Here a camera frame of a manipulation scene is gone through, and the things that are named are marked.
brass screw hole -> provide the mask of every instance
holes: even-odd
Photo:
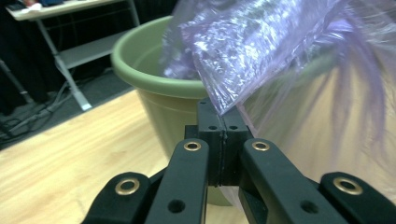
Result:
[[[136,178],[124,178],[116,186],[119,195],[130,195],[139,189],[140,183]]]
[[[360,195],[363,193],[363,189],[361,186],[355,181],[344,178],[344,177],[336,177],[332,182],[339,190],[351,194],[351,195]]]
[[[197,142],[188,142],[188,143],[184,144],[184,148],[188,151],[196,151],[201,148],[201,144],[199,144]]]
[[[259,151],[266,151],[270,149],[270,145],[264,143],[264,142],[254,142],[252,144],[253,148]]]

light wood floor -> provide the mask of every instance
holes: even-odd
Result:
[[[152,176],[167,164],[135,91],[0,152],[0,220],[80,223],[113,176]],[[206,223],[247,223],[207,207]]]

purple plastic bag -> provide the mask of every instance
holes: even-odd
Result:
[[[344,171],[396,203],[395,1],[211,3],[176,10],[165,75],[200,78],[308,177]]]

